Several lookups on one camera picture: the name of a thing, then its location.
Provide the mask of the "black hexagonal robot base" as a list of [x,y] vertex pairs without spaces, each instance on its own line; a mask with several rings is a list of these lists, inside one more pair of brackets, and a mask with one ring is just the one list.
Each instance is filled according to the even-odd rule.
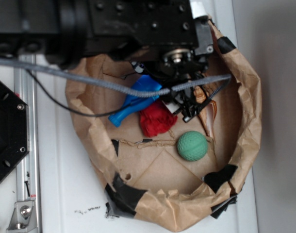
[[29,152],[27,104],[0,81],[0,184]]

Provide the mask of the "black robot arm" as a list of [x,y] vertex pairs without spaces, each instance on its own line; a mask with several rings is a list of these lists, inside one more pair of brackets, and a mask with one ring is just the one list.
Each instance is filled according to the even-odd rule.
[[200,113],[212,95],[198,101],[193,91],[212,52],[208,17],[187,0],[0,0],[1,66],[70,79],[82,58],[106,54],[150,78],[134,88],[93,82],[127,94],[107,113],[115,125],[157,98],[175,102],[186,122]]

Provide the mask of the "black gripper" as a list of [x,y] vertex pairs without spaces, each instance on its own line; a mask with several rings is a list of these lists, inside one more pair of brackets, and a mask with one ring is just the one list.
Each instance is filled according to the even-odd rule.
[[205,103],[196,102],[195,97],[187,96],[193,89],[188,82],[194,83],[203,78],[201,74],[208,69],[208,58],[214,51],[208,20],[195,19],[195,27],[199,40],[198,48],[170,51],[164,55],[164,60],[160,63],[132,62],[135,72],[151,77],[153,87],[149,87],[148,92],[157,92],[157,97],[165,101],[174,99],[177,107],[174,115],[182,113],[185,123],[200,114],[206,106]]

